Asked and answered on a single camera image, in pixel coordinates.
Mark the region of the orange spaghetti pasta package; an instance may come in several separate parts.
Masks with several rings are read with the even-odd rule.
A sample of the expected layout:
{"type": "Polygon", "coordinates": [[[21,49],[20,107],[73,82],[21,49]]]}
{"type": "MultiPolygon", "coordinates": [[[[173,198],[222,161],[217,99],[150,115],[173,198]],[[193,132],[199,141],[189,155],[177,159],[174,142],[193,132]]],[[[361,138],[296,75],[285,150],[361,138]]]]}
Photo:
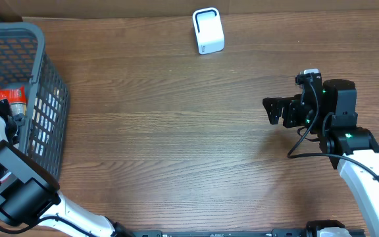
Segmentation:
{"type": "Polygon", "coordinates": [[[0,90],[0,100],[3,99],[9,102],[13,115],[26,114],[27,98],[24,86],[17,89],[0,90]]]}

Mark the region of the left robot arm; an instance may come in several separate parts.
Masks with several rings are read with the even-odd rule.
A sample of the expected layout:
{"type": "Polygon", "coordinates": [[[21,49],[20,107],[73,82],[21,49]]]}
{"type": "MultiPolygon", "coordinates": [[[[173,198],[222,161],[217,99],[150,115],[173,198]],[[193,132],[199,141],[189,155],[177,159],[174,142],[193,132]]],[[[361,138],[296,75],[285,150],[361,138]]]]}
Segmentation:
{"type": "Polygon", "coordinates": [[[69,236],[132,236],[118,222],[69,200],[58,181],[13,146],[16,123],[0,100],[0,231],[21,234],[46,226],[69,236]]]}

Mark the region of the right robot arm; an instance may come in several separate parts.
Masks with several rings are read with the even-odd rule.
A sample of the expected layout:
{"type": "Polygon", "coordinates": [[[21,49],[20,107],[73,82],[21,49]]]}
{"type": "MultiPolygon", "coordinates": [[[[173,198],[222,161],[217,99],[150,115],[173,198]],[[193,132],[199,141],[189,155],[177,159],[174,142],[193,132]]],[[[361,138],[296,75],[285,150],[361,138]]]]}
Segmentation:
{"type": "Polygon", "coordinates": [[[292,97],[266,97],[269,122],[296,128],[300,139],[288,151],[289,159],[314,157],[295,150],[314,135],[319,157],[328,157],[333,169],[351,190],[371,236],[379,236],[379,144],[372,132],[357,125],[357,89],[344,79],[323,80],[317,69],[295,77],[302,89],[292,97]]]}

